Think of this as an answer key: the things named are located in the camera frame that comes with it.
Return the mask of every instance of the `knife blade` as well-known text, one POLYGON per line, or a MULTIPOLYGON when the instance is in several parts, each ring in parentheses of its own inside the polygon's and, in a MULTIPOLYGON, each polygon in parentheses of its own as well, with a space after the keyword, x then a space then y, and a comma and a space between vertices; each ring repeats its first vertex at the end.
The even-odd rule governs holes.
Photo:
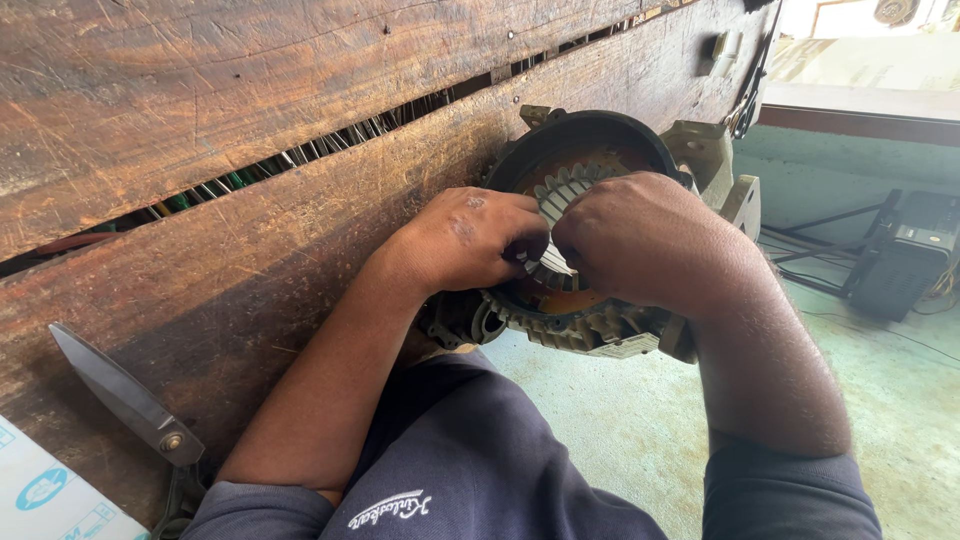
POLYGON ((131 431, 177 467, 200 460, 200 439, 150 390, 61 323, 48 328, 81 380, 131 431))

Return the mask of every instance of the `rivet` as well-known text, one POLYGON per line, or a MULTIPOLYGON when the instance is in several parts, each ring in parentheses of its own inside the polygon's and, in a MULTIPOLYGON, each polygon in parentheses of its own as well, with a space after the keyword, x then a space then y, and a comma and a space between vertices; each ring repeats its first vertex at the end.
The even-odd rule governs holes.
POLYGON ((181 442, 183 442, 183 435, 179 433, 169 433, 160 441, 160 449, 164 452, 170 452, 176 450, 181 442))

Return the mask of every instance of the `white embroidered text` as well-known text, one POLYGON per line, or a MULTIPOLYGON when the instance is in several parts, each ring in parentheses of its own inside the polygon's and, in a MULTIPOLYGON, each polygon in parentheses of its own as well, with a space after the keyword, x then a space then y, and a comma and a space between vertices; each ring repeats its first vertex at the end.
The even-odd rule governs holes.
POLYGON ((424 497, 421 501, 420 495, 422 494, 423 490, 418 489, 417 491, 398 493, 392 497, 388 497, 353 516, 353 519, 350 520, 347 527, 357 530, 361 525, 366 523, 376 525, 377 520, 384 514, 399 516, 400 519, 404 520, 409 519, 418 512, 421 516, 425 516, 429 513, 429 510, 426 509, 426 504, 429 503, 433 497, 424 497))

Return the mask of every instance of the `wood grain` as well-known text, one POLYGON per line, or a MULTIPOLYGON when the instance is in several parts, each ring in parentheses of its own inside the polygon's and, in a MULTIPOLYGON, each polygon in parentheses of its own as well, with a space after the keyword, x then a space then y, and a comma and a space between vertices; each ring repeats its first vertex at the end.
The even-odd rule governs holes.
POLYGON ((67 324, 141 380, 193 425, 216 466, 370 253, 444 188, 476 184, 501 145, 525 132, 521 104, 617 110, 658 131, 678 118, 719 121, 749 62, 726 80, 700 77, 701 51, 736 28, 749 58, 764 17, 738 0, 701 0, 0 282, 0 414, 152 524, 163 460, 70 371, 48 323, 67 324))
POLYGON ((639 0, 2 3, 0 260, 641 11, 639 0))

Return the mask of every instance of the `black electrical device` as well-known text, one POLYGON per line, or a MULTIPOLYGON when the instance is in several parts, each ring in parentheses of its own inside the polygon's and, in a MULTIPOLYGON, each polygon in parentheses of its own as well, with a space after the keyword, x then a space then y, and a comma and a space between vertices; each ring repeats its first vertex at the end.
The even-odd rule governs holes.
POLYGON ((851 306, 900 322, 947 271, 956 246, 960 197, 914 191, 873 265, 852 289, 851 306))

